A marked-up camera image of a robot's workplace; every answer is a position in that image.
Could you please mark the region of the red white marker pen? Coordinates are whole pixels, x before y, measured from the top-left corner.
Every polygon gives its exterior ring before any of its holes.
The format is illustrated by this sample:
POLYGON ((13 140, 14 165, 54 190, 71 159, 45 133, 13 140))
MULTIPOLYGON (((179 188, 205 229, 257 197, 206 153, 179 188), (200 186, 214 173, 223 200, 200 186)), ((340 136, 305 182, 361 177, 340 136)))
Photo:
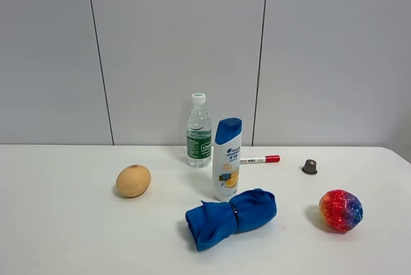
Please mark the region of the red white marker pen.
POLYGON ((266 156, 254 156, 243 157, 240 159, 241 164, 253 164, 253 163, 278 163, 281 160, 279 155, 266 155, 266 156))

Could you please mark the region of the tan egg shaped object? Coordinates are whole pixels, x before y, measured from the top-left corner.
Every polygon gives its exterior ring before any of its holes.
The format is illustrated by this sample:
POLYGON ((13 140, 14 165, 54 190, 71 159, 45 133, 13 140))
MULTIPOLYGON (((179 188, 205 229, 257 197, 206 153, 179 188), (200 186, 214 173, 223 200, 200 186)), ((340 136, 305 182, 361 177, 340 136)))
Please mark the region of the tan egg shaped object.
POLYGON ((143 165, 134 164, 123 169, 116 179, 116 191, 123 197, 142 195, 152 180, 150 171, 143 165))

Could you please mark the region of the white blue shampoo bottle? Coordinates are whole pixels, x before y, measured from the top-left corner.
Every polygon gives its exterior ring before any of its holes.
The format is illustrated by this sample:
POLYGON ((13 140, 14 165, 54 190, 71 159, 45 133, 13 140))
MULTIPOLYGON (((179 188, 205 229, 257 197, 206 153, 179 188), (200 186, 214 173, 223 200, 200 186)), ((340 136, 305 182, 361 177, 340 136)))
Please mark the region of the white blue shampoo bottle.
POLYGON ((239 118, 219 122, 213 149, 213 190, 219 201, 228 201, 238 191, 241 135, 239 118))

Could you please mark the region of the clear plastic water bottle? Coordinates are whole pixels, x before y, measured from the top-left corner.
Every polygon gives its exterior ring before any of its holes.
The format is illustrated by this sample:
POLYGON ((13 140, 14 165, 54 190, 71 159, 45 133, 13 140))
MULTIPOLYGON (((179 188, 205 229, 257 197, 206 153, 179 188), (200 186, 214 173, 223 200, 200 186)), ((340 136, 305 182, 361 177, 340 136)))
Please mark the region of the clear plastic water bottle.
POLYGON ((186 124, 188 165, 203 168, 211 162, 211 117, 206 109, 206 95, 191 95, 191 110, 186 124))

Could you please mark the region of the rainbow coloured ball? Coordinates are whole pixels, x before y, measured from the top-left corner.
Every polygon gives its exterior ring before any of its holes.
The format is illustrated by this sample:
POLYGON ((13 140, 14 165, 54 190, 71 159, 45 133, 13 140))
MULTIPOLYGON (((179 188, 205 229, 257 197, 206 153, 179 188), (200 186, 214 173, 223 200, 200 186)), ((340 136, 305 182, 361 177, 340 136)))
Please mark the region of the rainbow coloured ball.
POLYGON ((360 200, 345 190, 331 190, 319 200, 319 213, 324 223, 346 233, 363 220, 363 207, 360 200))

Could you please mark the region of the rolled blue cloth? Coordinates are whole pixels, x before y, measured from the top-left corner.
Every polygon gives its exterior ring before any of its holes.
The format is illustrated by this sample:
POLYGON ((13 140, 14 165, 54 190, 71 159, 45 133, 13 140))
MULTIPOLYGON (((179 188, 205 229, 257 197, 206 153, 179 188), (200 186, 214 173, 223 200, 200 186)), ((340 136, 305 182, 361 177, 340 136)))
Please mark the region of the rolled blue cloth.
POLYGON ((269 223, 277 214, 275 196, 257 188, 227 202, 202 202, 186 212, 186 222, 198 251, 210 249, 236 233, 269 223))

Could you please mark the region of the brown coffee capsule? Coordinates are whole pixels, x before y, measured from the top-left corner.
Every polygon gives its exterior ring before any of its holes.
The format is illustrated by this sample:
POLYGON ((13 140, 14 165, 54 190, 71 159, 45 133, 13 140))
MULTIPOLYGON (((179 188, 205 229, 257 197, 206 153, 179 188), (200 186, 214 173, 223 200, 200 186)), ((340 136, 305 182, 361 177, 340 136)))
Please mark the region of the brown coffee capsule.
POLYGON ((302 171, 308 175, 317 174, 317 162, 313 159, 307 159, 302 167, 302 171))

